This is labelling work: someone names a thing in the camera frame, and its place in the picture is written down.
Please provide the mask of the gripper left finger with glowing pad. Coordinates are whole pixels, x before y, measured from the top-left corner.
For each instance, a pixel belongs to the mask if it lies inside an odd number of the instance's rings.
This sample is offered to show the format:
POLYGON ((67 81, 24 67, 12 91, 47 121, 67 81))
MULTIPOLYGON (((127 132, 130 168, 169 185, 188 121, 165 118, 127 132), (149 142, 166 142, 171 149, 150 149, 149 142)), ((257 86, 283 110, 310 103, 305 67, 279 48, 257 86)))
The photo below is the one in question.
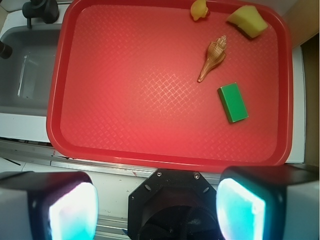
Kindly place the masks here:
POLYGON ((2 240, 92 240, 98 192, 82 171, 0 174, 2 240))

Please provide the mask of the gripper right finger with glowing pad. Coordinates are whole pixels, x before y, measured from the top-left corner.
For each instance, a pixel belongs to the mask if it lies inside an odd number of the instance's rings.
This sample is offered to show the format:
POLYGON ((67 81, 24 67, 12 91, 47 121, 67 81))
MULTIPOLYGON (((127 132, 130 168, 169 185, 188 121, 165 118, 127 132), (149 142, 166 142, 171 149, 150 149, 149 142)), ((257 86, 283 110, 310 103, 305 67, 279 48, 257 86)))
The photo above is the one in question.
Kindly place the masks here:
POLYGON ((220 176, 216 212, 226 240, 318 240, 319 168, 230 166, 220 176))

